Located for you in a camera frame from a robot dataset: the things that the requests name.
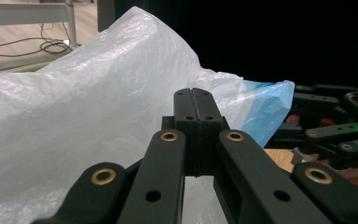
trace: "translucent plastic sheet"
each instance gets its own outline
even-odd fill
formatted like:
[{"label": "translucent plastic sheet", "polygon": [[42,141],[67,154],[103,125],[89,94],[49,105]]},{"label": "translucent plastic sheet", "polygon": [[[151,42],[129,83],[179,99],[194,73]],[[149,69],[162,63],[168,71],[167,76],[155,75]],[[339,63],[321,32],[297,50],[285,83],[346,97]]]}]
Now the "translucent plastic sheet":
[{"label": "translucent plastic sheet", "polygon": [[[194,87],[210,91],[230,128],[263,147],[294,83],[201,68],[178,34],[138,7],[37,72],[1,73],[0,223],[52,216],[87,168],[141,159],[161,117],[173,113],[173,93]],[[212,178],[188,177],[183,223],[225,222]]]}]

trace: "crumpled plastic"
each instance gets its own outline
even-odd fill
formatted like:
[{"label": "crumpled plastic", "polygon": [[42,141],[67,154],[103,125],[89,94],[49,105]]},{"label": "crumpled plastic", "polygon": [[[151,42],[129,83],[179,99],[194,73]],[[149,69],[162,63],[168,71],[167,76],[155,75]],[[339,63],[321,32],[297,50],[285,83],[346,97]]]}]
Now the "crumpled plastic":
[{"label": "crumpled plastic", "polygon": [[[96,163],[140,160],[183,88],[210,91],[230,128],[263,147],[289,111],[294,83],[202,68],[184,39],[138,7],[37,72],[0,73],[0,223],[54,215]],[[212,181],[186,178],[183,223],[227,223]]]}]

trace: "black cable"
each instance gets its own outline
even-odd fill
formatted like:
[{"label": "black cable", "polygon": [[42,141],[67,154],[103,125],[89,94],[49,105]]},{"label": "black cable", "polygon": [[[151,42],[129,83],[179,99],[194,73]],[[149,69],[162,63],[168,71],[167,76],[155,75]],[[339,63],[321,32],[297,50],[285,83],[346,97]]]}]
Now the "black cable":
[{"label": "black cable", "polygon": [[[38,53],[40,51],[44,51],[44,52],[49,53],[49,54],[57,54],[57,53],[63,53],[65,51],[67,51],[68,49],[71,49],[69,47],[70,45],[67,46],[67,45],[65,45],[63,43],[63,40],[44,37],[43,36],[43,31],[45,30],[44,25],[45,25],[45,23],[42,23],[41,30],[40,30],[41,37],[24,38],[24,39],[21,39],[21,40],[16,40],[16,41],[8,42],[8,43],[5,43],[5,44],[0,44],[0,47],[2,47],[2,46],[15,44],[15,43],[19,43],[19,42],[27,41],[27,40],[36,40],[36,39],[40,40],[40,39],[43,39],[43,40],[45,40],[45,42],[42,43],[39,46],[40,50],[29,52],[29,53],[16,54],[16,55],[0,54],[0,57],[20,57],[20,56],[26,56],[26,55],[35,54],[35,53]],[[65,30],[66,36],[68,37],[68,40],[70,40],[68,31],[66,30],[66,27],[63,24],[63,22],[62,22],[62,26],[63,26],[63,29]],[[59,50],[59,51],[51,50],[51,48],[54,47],[54,46],[62,48],[62,50]]]}]

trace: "white plastic bag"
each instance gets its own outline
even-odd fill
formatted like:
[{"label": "white plastic bag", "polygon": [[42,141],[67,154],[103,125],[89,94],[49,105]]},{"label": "white plastic bag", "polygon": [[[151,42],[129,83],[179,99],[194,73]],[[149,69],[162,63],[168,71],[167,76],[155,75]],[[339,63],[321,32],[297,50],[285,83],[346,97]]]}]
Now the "white plastic bag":
[{"label": "white plastic bag", "polygon": [[[290,108],[294,83],[253,84],[201,68],[180,36],[138,7],[37,72],[1,73],[0,223],[52,216],[87,168],[141,159],[183,88],[210,91],[231,129],[265,119],[265,132],[246,131],[263,146]],[[225,223],[212,178],[186,181],[183,223]]]}]

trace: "floor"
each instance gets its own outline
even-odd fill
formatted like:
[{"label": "floor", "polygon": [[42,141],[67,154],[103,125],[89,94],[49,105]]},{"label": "floor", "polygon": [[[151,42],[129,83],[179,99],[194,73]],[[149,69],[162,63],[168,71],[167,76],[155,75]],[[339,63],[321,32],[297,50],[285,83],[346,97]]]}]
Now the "floor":
[{"label": "floor", "polygon": [[[63,4],[64,0],[45,0],[44,4]],[[0,0],[0,3],[24,3],[32,4],[39,3],[38,0]],[[76,21],[76,40],[78,44],[84,44],[95,37],[99,32],[97,30],[97,0],[91,3],[90,0],[75,0],[75,21]],[[41,37],[43,33],[44,38],[69,39],[66,35],[63,26],[68,29],[67,23],[44,23],[44,24],[22,24],[22,25],[2,25],[0,26],[0,45],[13,41],[22,40],[25,38]],[[42,63],[54,61],[61,56],[71,52],[67,49],[62,53],[48,53],[40,51],[40,45],[45,40],[32,39],[25,40],[0,47],[0,55],[22,55],[16,57],[0,56],[0,71],[7,70],[13,67],[23,66],[31,63]],[[65,48],[52,46],[48,49],[52,52],[63,51]]]}]

